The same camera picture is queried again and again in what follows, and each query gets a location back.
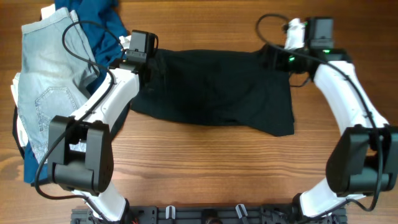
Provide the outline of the black shorts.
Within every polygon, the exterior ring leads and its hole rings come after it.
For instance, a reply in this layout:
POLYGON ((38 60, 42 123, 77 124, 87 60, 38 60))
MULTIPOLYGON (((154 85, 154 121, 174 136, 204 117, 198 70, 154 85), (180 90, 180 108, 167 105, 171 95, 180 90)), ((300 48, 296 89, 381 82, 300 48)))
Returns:
POLYGON ((248 126, 273 136, 294 134, 289 74, 276 53, 160 49, 132 110, 206 126, 248 126))

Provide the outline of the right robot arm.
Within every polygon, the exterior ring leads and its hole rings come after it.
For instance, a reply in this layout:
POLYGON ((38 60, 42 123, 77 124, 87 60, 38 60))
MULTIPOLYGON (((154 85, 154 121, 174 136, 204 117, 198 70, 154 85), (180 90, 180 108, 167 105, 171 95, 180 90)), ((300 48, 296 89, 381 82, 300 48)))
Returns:
POLYGON ((286 211, 291 223, 331 218, 349 203, 371 197, 375 209, 382 192, 397 181, 397 128, 374 107, 361 86, 351 57, 333 41, 333 19, 285 19, 284 46, 266 41, 274 51, 276 69, 307 73, 326 98, 340 130, 327 163, 325 178, 297 194, 286 211))

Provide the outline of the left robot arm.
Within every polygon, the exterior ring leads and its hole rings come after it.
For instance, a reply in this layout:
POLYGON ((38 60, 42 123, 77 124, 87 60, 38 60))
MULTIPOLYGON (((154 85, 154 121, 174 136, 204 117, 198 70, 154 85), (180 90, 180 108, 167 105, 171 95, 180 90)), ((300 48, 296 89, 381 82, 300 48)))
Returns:
POLYGON ((123 56, 105 70, 107 76, 91 98, 70 116, 49 124, 49 149, 43 158, 48 180, 80 198, 94 223, 134 223, 129 202, 112 183, 111 130, 123 109, 137 96, 146 78, 146 63, 158 49, 150 32, 132 32, 123 56))

